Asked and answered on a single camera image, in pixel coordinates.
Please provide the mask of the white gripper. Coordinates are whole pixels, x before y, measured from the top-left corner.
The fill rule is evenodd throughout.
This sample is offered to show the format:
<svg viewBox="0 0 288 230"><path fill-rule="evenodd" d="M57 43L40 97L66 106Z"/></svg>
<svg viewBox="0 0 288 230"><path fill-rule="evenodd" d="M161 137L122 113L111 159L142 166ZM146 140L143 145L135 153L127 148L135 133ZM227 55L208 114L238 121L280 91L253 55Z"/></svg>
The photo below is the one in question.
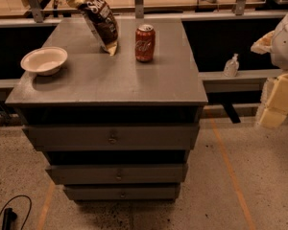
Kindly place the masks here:
<svg viewBox="0 0 288 230"><path fill-rule="evenodd" d="M272 64L288 70L288 13L274 31L260 37L251 46L251 51L260 55L271 52ZM263 85L256 124L265 128L279 127L288 116L288 72L277 78L267 78Z"/></svg>

